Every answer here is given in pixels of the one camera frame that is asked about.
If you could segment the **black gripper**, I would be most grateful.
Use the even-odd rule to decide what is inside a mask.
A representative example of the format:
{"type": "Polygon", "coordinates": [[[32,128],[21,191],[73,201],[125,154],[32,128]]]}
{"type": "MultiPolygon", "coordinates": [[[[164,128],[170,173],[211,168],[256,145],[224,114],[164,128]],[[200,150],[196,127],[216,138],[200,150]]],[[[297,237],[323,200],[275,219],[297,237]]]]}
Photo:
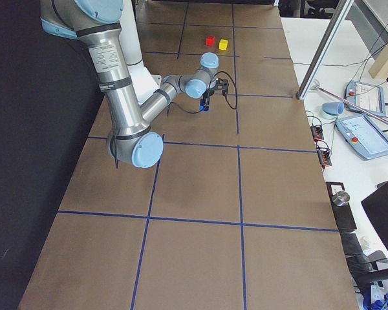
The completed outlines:
{"type": "Polygon", "coordinates": [[[206,92],[200,99],[200,104],[205,103],[210,105],[210,96],[214,95],[216,91],[221,91],[223,96],[228,94],[229,82],[227,79],[217,78],[211,82],[211,85],[206,89],[206,92]]]}

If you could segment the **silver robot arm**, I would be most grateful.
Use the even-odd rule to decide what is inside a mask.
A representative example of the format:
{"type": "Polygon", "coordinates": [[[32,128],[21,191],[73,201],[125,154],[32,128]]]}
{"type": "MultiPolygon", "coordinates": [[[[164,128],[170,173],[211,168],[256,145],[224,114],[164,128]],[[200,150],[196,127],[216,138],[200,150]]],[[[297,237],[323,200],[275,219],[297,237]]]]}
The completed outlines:
{"type": "Polygon", "coordinates": [[[211,90],[217,83],[218,56],[206,52],[195,73],[167,76],[139,103],[129,70],[144,63],[130,1],[41,1],[40,8],[45,32],[79,40],[88,48],[111,113],[111,156],[138,168],[152,167],[164,144],[151,122],[179,94],[198,99],[211,90]]]}

